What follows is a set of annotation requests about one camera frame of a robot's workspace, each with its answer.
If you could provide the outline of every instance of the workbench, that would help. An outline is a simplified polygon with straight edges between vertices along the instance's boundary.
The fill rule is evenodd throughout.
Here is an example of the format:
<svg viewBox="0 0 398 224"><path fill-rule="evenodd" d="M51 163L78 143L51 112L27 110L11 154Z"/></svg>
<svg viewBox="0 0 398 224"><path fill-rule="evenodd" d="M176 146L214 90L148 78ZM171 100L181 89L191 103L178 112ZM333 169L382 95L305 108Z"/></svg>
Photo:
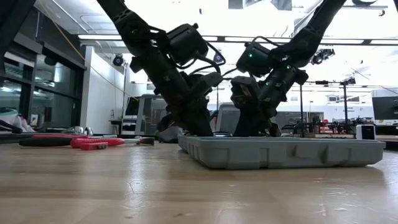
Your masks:
<svg viewBox="0 0 398 224"><path fill-rule="evenodd" d="M0 145L8 223L398 223L398 153L363 168L208 170L174 144Z"/></svg>

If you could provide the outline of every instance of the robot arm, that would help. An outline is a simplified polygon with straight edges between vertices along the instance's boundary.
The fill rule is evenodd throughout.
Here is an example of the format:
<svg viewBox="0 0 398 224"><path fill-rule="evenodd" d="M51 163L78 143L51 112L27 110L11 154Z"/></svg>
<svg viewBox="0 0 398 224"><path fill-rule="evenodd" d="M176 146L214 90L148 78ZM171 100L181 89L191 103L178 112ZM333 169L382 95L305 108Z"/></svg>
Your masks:
<svg viewBox="0 0 398 224"><path fill-rule="evenodd" d="M346 0L323 0L308 24L289 43L269 50L255 42L246 44L246 50L236 66L251 77L232 79L232 97L241 115L234 136L279 136L271 118L277 114L281 101L287 101L286 93L294 83L303 85L308 79L300 67L306 66L317 51L323 35L336 13ZM269 75L257 82L253 76Z"/></svg>
<svg viewBox="0 0 398 224"><path fill-rule="evenodd" d="M168 104L175 124L198 136L212 136L205 96L223 78L213 72L201 78L179 72L191 60L205 60L208 46L197 31L198 26L184 24L166 33L148 25L122 0L98 0L116 26L123 42L133 54L130 68L143 69Z"/></svg>

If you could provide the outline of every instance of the camera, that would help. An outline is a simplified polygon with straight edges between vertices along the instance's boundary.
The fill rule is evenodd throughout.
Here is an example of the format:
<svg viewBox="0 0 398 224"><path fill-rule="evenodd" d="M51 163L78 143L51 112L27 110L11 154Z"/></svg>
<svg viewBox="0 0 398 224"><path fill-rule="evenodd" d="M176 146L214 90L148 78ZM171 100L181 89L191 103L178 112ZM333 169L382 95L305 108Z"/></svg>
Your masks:
<svg viewBox="0 0 398 224"><path fill-rule="evenodd" d="M113 64L114 64L115 66L122 66L122 65L124 64L123 55L117 54L117 55L115 56L115 58L113 59Z"/></svg>

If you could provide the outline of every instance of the small white device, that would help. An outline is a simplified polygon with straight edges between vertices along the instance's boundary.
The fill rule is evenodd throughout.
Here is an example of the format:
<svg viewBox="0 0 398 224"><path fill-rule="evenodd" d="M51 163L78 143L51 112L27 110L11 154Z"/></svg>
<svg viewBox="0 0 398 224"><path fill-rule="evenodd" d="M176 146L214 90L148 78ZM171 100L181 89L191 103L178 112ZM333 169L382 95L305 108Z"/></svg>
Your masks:
<svg viewBox="0 0 398 224"><path fill-rule="evenodd" d="M356 126L356 139L376 140L376 128L373 124L359 124Z"/></svg>

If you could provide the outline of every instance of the tray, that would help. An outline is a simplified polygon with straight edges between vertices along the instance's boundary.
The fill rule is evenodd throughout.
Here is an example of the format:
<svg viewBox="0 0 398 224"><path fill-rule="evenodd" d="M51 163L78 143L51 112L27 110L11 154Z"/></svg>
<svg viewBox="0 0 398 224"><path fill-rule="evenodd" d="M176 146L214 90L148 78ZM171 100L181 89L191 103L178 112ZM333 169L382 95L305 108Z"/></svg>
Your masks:
<svg viewBox="0 0 398 224"><path fill-rule="evenodd" d="M356 139L179 136L178 144L213 169L363 167L382 160L385 142Z"/></svg>

